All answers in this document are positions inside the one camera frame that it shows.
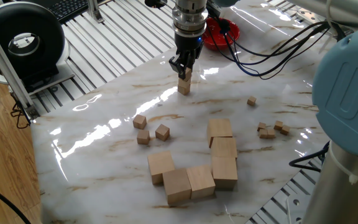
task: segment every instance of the marble surface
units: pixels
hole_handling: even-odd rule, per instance
[[[239,25],[240,43],[256,52],[271,52],[300,30],[261,0],[240,1],[223,16]],[[36,119],[31,129],[47,216],[65,224],[245,223],[298,172],[288,162],[320,150],[328,140],[311,104],[323,43],[266,81],[204,49],[188,96],[177,93],[178,77],[168,64],[172,49]],[[243,62],[259,60],[239,54]],[[262,72],[279,60],[255,68]],[[251,95],[255,107],[247,105]],[[136,143],[132,119],[137,114],[147,117],[148,146]],[[232,192],[216,191],[214,197],[169,208],[163,187],[152,185],[147,155],[170,150],[177,169],[210,164],[210,118],[231,120],[239,181]],[[258,123],[272,127],[276,120],[289,125],[290,134],[259,139]],[[155,139],[160,124],[170,128],[166,142]]]

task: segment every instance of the black wire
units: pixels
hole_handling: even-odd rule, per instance
[[[260,78],[261,78],[262,80],[269,80],[269,79],[273,78],[274,76],[276,76],[277,74],[279,74],[279,73],[283,70],[284,66],[285,66],[291,59],[293,59],[293,58],[299,56],[300,54],[302,54],[303,52],[309,50],[314,44],[317,43],[317,41],[319,41],[322,37],[324,37],[324,35],[327,33],[328,30],[329,30],[329,29],[327,29],[326,31],[324,31],[324,33],[321,34],[321,36],[320,36],[316,41],[314,41],[308,48],[304,49],[303,51],[301,51],[300,53],[296,54],[295,56],[289,58],[289,59],[284,63],[283,67],[282,67],[276,74],[274,74],[274,75],[272,75],[271,77],[268,77],[268,78],[262,78],[262,77],[260,77]]]
[[[255,77],[260,77],[260,76],[263,76],[263,75],[267,75],[267,74],[271,73],[272,71],[276,70],[276,69],[277,69],[278,67],[280,67],[283,63],[285,63],[298,49],[300,49],[300,48],[302,47],[303,44],[306,43],[306,41],[307,41],[312,35],[315,35],[315,34],[321,32],[321,31],[323,31],[323,30],[325,30],[325,29],[327,29],[327,28],[329,28],[329,25],[328,25],[328,24],[323,24],[323,25],[317,27],[317,28],[316,28],[314,31],[312,31],[307,37],[305,37],[304,39],[302,39],[302,40],[300,41],[300,44],[298,44],[298,45],[295,47],[295,49],[292,50],[280,63],[278,63],[278,64],[277,64],[276,66],[274,66],[272,69],[270,69],[270,70],[268,70],[268,71],[266,71],[266,72],[264,72],[264,73],[260,73],[260,74],[250,73],[250,72],[246,71],[245,69],[243,69],[243,68],[241,67],[241,64],[243,64],[243,65],[249,65],[249,63],[240,63],[240,62],[238,62],[238,61],[235,61],[235,63],[237,64],[237,66],[238,66],[244,73],[246,73],[246,74],[248,74],[248,75],[255,76]],[[229,41],[227,40],[227,35],[224,36],[224,40],[226,41],[226,44],[227,44],[228,46],[230,46]],[[231,53],[231,55],[232,55],[232,58],[233,58],[233,59],[236,59],[236,56],[234,55],[234,52],[233,52],[233,50],[231,49],[231,47],[229,48],[229,50],[230,50],[230,53]]]
[[[271,53],[270,55],[265,55],[265,54],[259,54],[259,53],[255,53],[251,50],[248,50],[246,49],[245,47],[237,44],[242,50],[245,50],[246,52],[250,53],[250,54],[253,54],[253,55],[256,55],[256,56],[260,56],[260,57],[273,57],[273,56],[278,56],[278,55],[281,55],[281,54],[284,54],[285,52],[291,50],[292,48],[296,47],[298,44],[300,44],[300,42],[297,42],[295,44],[293,44],[291,47],[281,51],[281,52],[278,52],[279,50],[281,50],[284,46],[286,46],[287,44],[289,44],[291,41],[293,41],[294,39],[296,39],[299,35],[301,35],[302,33],[306,32],[307,30],[315,27],[315,26],[318,26],[318,25],[323,25],[323,24],[327,24],[327,22],[317,22],[315,24],[312,24],[306,28],[304,28],[303,30],[301,30],[299,33],[297,33],[296,35],[294,35],[293,37],[291,37],[290,39],[288,39],[284,44],[281,45],[281,47],[279,47],[277,50],[275,50],[273,53]]]
[[[0,194],[0,200],[3,201],[9,208],[11,208],[22,220],[25,224],[31,224],[31,222],[27,219],[27,217],[6,197]]]
[[[327,144],[323,147],[322,150],[320,150],[320,151],[318,151],[316,153],[304,156],[304,157],[299,158],[299,159],[294,159],[289,163],[289,165],[292,166],[292,167],[297,167],[297,168],[302,168],[302,169],[308,169],[308,170],[321,172],[321,169],[319,169],[319,168],[308,167],[308,166],[304,166],[304,165],[298,165],[296,163],[306,161],[306,160],[312,159],[314,157],[325,155],[328,152],[328,149],[329,149],[329,142],[327,142]]]

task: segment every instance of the red bowl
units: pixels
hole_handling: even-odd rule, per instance
[[[234,38],[234,40],[237,40],[240,37],[240,29],[239,27],[233,23],[230,20],[225,19],[230,23],[230,31],[229,34]],[[206,25],[209,27],[209,29],[212,32],[212,36],[214,37],[214,40],[216,42],[216,45],[219,47],[220,50],[224,50],[229,48],[226,44],[226,41],[224,40],[223,34],[220,33],[221,28],[219,27],[218,22],[216,22],[212,18],[208,18],[206,20]],[[204,40],[204,46],[210,50],[218,50],[212,40],[212,36],[209,33],[209,30],[207,29],[205,33],[203,34],[202,38]],[[233,40],[230,37],[227,37],[227,40],[229,41],[229,44],[233,44]]]

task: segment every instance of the wooden floor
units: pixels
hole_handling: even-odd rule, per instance
[[[9,114],[14,105],[7,86],[0,84],[0,193],[30,220],[39,222],[40,194],[30,128],[17,129]],[[23,221],[0,201],[0,223]]]

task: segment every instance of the wooden block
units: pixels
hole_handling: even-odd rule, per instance
[[[149,144],[150,141],[150,132],[146,130],[139,130],[137,133],[137,143],[138,144]]]
[[[276,132],[274,131],[274,129],[270,128],[267,130],[267,138],[269,139],[273,139],[276,137]]]
[[[237,158],[235,138],[214,138],[211,146],[211,155],[214,157]]]
[[[187,81],[184,81],[181,78],[178,79],[178,86],[183,88],[190,88],[190,85],[191,85],[191,78]]]
[[[155,130],[155,137],[161,139],[162,141],[167,140],[169,137],[169,128],[163,124],[160,124],[157,130]]]
[[[169,205],[190,199],[191,186],[185,168],[164,172],[162,179]]]
[[[267,138],[267,130],[266,129],[261,129],[259,131],[259,138]]]
[[[146,127],[147,121],[146,117],[140,114],[136,115],[135,119],[133,120],[134,127],[139,129],[144,129]]]
[[[290,132],[290,127],[288,127],[287,125],[284,125],[280,131],[280,133],[282,133],[284,135],[287,135],[289,132]]]
[[[251,105],[251,106],[255,106],[255,102],[256,102],[256,98],[251,96],[248,101],[247,101],[247,104],[248,105]]]
[[[185,71],[185,79],[183,81],[187,82],[189,79],[191,79],[191,69],[190,68],[186,68]]]
[[[183,88],[181,86],[178,86],[178,92],[186,96],[190,92],[190,86],[188,88]]]
[[[164,172],[175,170],[170,151],[163,151],[149,155],[147,156],[147,161],[149,162],[149,169],[153,184],[162,184],[162,174]]]
[[[283,129],[283,123],[281,121],[276,121],[276,123],[274,124],[274,129],[277,131],[281,131],[281,129]]]
[[[262,123],[262,122],[259,122],[258,131],[260,131],[261,129],[266,129],[266,124]]]
[[[233,189],[238,179],[236,158],[212,157],[212,176],[217,189]]]
[[[231,124],[229,119],[209,119],[206,130],[208,138],[208,146],[211,147],[212,141],[215,137],[233,137]]]
[[[214,194],[215,182],[209,165],[187,168],[187,176],[191,186],[191,199]]]

